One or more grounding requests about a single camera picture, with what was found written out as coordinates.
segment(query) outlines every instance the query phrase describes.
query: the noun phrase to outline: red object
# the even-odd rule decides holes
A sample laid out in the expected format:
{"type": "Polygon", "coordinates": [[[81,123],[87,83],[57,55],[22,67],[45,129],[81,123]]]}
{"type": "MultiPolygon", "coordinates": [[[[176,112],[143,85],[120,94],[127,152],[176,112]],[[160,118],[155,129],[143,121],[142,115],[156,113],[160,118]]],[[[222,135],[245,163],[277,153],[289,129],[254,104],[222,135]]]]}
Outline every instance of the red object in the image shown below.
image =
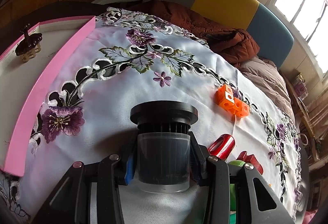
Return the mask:
{"type": "Polygon", "coordinates": [[[221,135],[208,148],[210,155],[215,155],[222,160],[226,160],[235,146],[235,139],[230,134],[221,135]]]}
{"type": "Polygon", "coordinates": [[[260,174],[263,175],[263,168],[261,164],[257,161],[255,155],[247,155],[247,151],[243,151],[239,154],[236,160],[251,163],[260,172],[260,174]]]}

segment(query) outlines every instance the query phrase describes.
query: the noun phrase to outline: yellow headboard panel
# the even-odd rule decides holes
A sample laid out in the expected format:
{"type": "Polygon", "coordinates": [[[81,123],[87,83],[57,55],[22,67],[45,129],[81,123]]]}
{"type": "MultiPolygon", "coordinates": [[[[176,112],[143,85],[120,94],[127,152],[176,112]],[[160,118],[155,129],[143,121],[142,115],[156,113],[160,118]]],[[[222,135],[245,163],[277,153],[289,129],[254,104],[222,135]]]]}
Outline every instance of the yellow headboard panel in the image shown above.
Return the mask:
{"type": "Polygon", "coordinates": [[[191,10],[222,25],[246,29],[258,6],[257,0],[195,0],[191,10]]]}

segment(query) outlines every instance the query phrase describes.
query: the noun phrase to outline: dark brown figurine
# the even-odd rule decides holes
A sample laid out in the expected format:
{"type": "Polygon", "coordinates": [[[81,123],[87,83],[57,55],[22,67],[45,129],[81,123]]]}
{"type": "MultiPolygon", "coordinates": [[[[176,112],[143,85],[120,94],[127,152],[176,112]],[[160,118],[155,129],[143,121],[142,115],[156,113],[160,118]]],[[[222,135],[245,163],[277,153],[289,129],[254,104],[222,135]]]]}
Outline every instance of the dark brown figurine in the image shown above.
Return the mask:
{"type": "Polygon", "coordinates": [[[33,33],[28,35],[30,24],[27,24],[21,32],[24,33],[24,39],[18,44],[15,49],[16,56],[20,56],[23,62],[28,62],[36,56],[37,52],[41,51],[40,41],[42,33],[33,33]]]}

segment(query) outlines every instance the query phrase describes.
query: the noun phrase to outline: brown jacket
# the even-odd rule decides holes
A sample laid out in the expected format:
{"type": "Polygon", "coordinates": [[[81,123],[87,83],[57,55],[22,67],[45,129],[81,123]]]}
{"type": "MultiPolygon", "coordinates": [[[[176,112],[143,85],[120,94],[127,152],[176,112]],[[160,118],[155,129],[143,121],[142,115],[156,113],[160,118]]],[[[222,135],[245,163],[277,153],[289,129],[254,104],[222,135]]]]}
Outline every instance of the brown jacket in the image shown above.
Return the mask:
{"type": "Polygon", "coordinates": [[[173,2],[151,0],[132,6],[129,10],[155,15],[205,39],[213,52],[237,68],[240,62],[251,59],[260,50],[245,30],[222,26],[173,2]]]}

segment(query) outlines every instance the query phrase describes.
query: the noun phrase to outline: white tablecloth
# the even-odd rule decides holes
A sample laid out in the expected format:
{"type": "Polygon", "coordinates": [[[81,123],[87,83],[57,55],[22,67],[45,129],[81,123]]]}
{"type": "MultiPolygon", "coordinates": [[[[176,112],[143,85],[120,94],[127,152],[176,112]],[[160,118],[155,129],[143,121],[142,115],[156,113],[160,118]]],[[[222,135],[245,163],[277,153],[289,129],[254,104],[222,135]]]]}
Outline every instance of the white tablecloth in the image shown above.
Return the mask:
{"type": "MultiPolygon", "coordinates": [[[[209,146],[221,134],[231,134],[236,146],[227,161],[244,150],[254,154],[263,177],[295,216],[301,179],[295,126],[252,82],[186,30],[154,16],[108,8],[66,62],[49,95],[32,132],[24,177],[15,181],[0,175],[0,194],[22,223],[33,218],[73,162],[94,163],[116,153],[136,129],[131,108],[152,100],[196,107],[199,120],[191,131],[199,144],[209,146]],[[214,103],[224,82],[249,101],[248,117],[234,118],[214,103]],[[61,91],[63,86],[68,91],[61,91]],[[55,120],[60,121],[58,130],[55,120]],[[18,187],[16,200],[10,186],[18,187]]],[[[182,193],[151,194],[133,180],[120,186],[125,223],[201,220],[207,191],[191,182],[182,193]]]]}

